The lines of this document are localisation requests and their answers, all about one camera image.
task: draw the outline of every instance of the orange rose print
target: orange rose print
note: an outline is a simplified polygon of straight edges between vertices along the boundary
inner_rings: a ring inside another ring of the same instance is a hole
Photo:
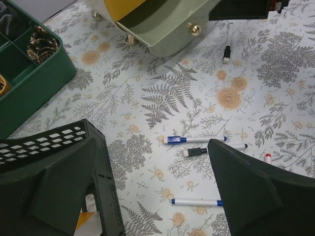
[[[294,124],[295,130],[302,129],[302,127],[303,127],[303,125],[300,122],[298,122],[298,121],[296,121],[296,122],[292,121],[292,124]]]
[[[242,66],[242,63],[241,63],[240,61],[238,61],[238,60],[235,60],[235,61],[233,62],[233,64],[234,64],[235,66]]]
[[[202,230],[194,230],[191,232],[190,236],[206,236]]]
[[[107,52],[109,49],[110,49],[110,43],[109,43],[109,42],[100,43],[99,46],[97,47],[97,50],[98,50],[100,53],[105,53],[105,52]]]
[[[153,176],[151,176],[151,179],[154,179],[155,177],[158,177],[159,181],[164,182],[164,180],[163,180],[164,175],[163,175],[163,173],[161,172],[160,169],[157,169],[156,166],[154,166],[153,170],[148,170],[148,171],[150,171],[151,173],[154,174]]]
[[[99,40],[99,36],[98,35],[93,35],[93,37],[91,38],[92,42],[96,42]]]
[[[160,190],[160,191],[156,191],[156,193],[158,194],[161,194],[161,200],[160,200],[160,203],[164,202],[166,199],[168,200],[172,200],[174,198],[174,195],[171,194],[171,191],[168,189],[168,188],[165,188],[163,190],[163,188]]]
[[[218,94],[218,101],[226,108],[237,108],[241,103],[241,97],[236,91],[231,89],[224,89]]]
[[[246,88],[247,82],[244,77],[236,77],[232,81],[232,89],[241,91]]]
[[[70,57],[70,59],[71,59],[71,61],[73,61],[73,62],[76,62],[76,61],[78,60],[78,58],[75,57],[75,56]]]
[[[189,65],[189,60],[184,58],[182,59],[182,64],[185,65],[185,66],[188,66]]]
[[[223,70],[219,70],[219,71],[217,72],[217,77],[218,77],[219,80],[225,80],[225,79],[226,79],[226,76],[227,76],[227,74],[226,74],[226,72],[223,71]]]
[[[90,51],[87,53],[84,53],[82,56],[82,62],[85,65],[94,65],[98,62],[100,58],[100,54],[98,52]]]
[[[184,217],[181,213],[176,213],[173,217],[173,222],[176,227],[180,227],[184,221]]]

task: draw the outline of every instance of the green storage tray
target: green storage tray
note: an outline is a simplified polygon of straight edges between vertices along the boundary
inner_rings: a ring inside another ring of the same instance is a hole
[[[76,68],[63,48],[61,38],[11,0],[2,0],[18,11],[29,29],[10,41],[0,33],[0,74],[12,89],[0,97],[0,139],[7,138],[75,75]],[[26,53],[35,25],[46,29],[59,42],[59,49],[38,65]]]

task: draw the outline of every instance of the gold metal foot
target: gold metal foot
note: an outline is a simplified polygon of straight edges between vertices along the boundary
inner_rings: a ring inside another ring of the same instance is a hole
[[[102,16],[100,15],[100,14],[98,14],[96,11],[92,11],[92,17],[94,18],[94,19],[96,19],[97,21],[100,21],[100,20],[102,20]]]
[[[135,39],[133,35],[127,34],[127,36],[125,38],[125,42],[129,46],[133,46],[137,43],[137,39]]]

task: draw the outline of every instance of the white marker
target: white marker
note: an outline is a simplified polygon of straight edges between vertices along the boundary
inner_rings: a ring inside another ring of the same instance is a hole
[[[235,144],[231,145],[231,148],[234,148],[236,150],[245,150],[248,145],[247,144]],[[208,150],[206,148],[191,148],[183,151],[183,156],[184,157],[190,157],[190,156],[200,156],[203,153],[208,153]]]
[[[226,48],[225,48],[224,56],[223,56],[224,64],[227,64],[230,61],[230,57],[231,57],[231,41],[232,41],[232,35],[233,35],[232,30],[233,30],[233,23],[230,23],[228,24]]]
[[[223,203],[221,200],[199,200],[199,199],[180,199],[173,198],[172,204],[177,206],[211,206],[211,207],[222,207]]]
[[[268,164],[272,164],[272,158],[270,153],[266,153],[265,155],[265,162]]]
[[[165,137],[164,144],[181,144],[181,143],[208,143],[210,139],[217,139],[219,141],[226,141],[227,137],[216,137],[216,136],[206,136],[206,137],[181,137],[181,136],[168,136]]]

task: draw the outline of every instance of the floor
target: floor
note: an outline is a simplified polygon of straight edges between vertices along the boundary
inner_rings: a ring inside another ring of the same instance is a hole
[[[127,235],[230,236],[222,207],[170,202],[220,199],[209,155],[183,156],[207,144],[170,146],[164,137],[226,136],[229,145],[248,144],[247,155],[272,153],[274,166],[314,178],[311,2],[233,21],[231,61],[223,65],[228,21],[208,23],[182,51],[160,58],[143,44],[126,45],[124,33],[78,1],[46,22],[77,74],[11,137],[86,118],[106,136]]]
[[[76,0],[12,0],[41,22],[62,11]]]

